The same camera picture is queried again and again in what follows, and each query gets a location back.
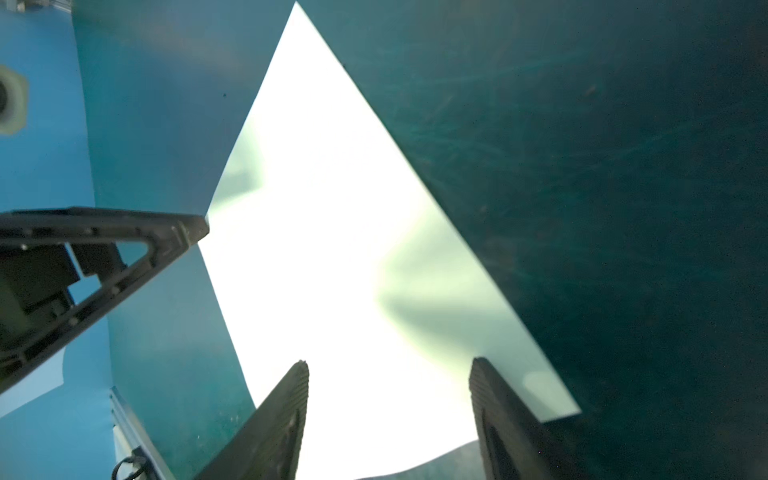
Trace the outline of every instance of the dark teal surface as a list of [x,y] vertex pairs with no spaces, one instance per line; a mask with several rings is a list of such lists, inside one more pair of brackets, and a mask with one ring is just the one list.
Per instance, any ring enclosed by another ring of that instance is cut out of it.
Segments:
[[366,480],[486,480],[477,442],[462,445],[424,465]]
[[[205,210],[290,9],[271,5],[76,4],[99,205]],[[302,6],[584,410],[551,428],[589,472],[765,478],[766,4]],[[150,335],[172,305],[122,321]],[[215,412],[208,388],[190,414]]]
[[[205,214],[292,2],[76,2],[96,204]],[[195,247],[110,314],[114,381],[177,480],[253,402]]]
[[573,392],[551,429],[589,472],[768,477],[768,4],[302,6]]

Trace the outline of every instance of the blue panel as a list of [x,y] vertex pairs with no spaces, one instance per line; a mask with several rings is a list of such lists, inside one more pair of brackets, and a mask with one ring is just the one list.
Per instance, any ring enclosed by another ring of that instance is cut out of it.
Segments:
[[[204,214],[293,2],[75,3],[96,204]],[[116,385],[190,478],[253,411],[199,250],[110,321]]]
[[29,80],[28,126],[0,137],[0,210],[93,205],[82,84],[69,15],[0,10],[0,63]]
[[114,439],[105,319],[67,346],[64,385],[0,419],[0,478],[108,478]]
[[109,320],[115,383],[168,468],[191,478],[254,410],[200,250]]
[[424,465],[366,480],[486,480],[480,444],[471,442]]
[[[0,63],[30,84],[28,126],[0,137],[0,211],[93,205],[70,16],[0,10]],[[81,285],[73,287],[80,296]],[[70,343],[64,385],[0,419],[0,478],[107,478],[114,465],[106,320]]]
[[76,2],[98,206],[207,211],[292,5]]

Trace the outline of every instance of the curved sheet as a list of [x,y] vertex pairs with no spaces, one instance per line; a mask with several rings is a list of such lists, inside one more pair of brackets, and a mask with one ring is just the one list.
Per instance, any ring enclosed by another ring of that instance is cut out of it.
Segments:
[[200,242],[255,404],[312,372],[299,478],[362,478],[476,439],[487,356],[539,419],[579,412],[301,8]]

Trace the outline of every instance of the blue wall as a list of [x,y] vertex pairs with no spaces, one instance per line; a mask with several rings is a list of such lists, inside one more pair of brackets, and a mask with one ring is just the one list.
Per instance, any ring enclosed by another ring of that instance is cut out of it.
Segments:
[[[0,137],[0,211],[93,205],[82,84],[71,18],[0,10],[0,64],[30,84],[28,126]],[[86,293],[77,285],[73,295]],[[108,478],[114,464],[103,319],[66,349],[64,385],[0,419],[0,478]]]

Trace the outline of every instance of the scratched surface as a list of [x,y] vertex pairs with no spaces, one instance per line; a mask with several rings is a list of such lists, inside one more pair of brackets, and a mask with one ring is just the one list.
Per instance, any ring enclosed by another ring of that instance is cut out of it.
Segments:
[[573,392],[550,425],[588,471],[768,478],[766,4],[301,3]]

